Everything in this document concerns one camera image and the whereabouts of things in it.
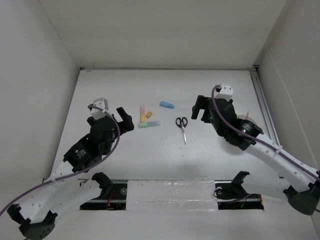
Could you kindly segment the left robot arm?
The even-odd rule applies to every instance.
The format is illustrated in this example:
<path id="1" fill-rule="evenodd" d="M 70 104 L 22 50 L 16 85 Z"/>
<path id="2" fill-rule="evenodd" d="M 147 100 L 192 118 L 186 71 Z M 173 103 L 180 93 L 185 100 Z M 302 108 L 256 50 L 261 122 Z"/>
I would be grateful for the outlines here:
<path id="1" fill-rule="evenodd" d="M 74 192 L 67 189 L 89 170 L 106 160 L 116 149 L 122 134 L 134 130 L 132 117 L 119 107 L 118 122 L 107 108 L 89 105 L 87 119 L 90 131 L 75 143 L 63 160 L 43 183 L 27 190 L 16 200 L 31 197 L 16 204 L 12 200 L 2 211 L 18 223 L 27 240 L 43 240 L 55 228 L 57 221 L 70 211 L 94 198 L 107 198 L 113 193 L 113 182 L 103 173 L 95 173 Z"/>

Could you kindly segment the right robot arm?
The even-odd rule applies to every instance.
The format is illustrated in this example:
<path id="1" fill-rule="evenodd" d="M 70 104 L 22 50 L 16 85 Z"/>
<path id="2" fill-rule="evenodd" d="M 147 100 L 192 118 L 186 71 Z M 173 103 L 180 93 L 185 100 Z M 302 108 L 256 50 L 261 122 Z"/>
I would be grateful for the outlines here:
<path id="1" fill-rule="evenodd" d="M 199 95 L 192 107 L 191 118 L 212 124 L 218 136 L 228 144 L 261 160 L 277 172 L 275 179 L 263 179 L 248 171 L 240 171 L 230 182 L 216 187 L 220 200 L 232 204 L 250 195 L 267 195 L 287 201 L 307 216 L 317 211 L 320 202 L 320 172 L 297 160 L 273 142 L 254 122 L 238 118 L 233 100 Z"/>

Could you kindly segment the orange pink highlighter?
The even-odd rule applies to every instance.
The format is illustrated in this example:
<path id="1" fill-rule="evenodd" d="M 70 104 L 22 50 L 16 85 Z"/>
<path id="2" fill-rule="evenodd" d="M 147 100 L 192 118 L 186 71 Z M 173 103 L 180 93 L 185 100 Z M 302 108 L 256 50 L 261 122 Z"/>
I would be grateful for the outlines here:
<path id="1" fill-rule="evenodd" d="M 140 106 L 140 123 L 145 122 L 145 106 L 141 105 Z"/>

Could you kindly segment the black handled scissors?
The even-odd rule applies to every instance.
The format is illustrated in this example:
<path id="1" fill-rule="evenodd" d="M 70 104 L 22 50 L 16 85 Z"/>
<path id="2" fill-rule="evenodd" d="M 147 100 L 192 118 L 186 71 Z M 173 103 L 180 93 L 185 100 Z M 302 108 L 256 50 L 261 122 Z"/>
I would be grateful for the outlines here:
<path id="1" fill-rule="evenodd" d="M 175 124 L 181 129 L 183 142 L 186 145 L 187 138 L 186 138 L 185 128 L 188 125 L 188 119 L 186 117 L 177 117 L 175 120 Z"/>

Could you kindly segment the green highlighter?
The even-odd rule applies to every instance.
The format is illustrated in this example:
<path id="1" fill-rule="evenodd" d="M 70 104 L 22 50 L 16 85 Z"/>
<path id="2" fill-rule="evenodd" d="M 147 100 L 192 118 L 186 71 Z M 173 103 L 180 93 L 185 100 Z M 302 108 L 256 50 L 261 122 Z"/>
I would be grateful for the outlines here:
<path id="1" fill-rule="evenodd" d="M 148 121 L 148 122 L 140 122 L 138 124 L 139 129 L 144 129 L 144 128 L 150 128 L 150 127 L 157 127 L 160 126 L 161 122 L 158 121 Z"/>

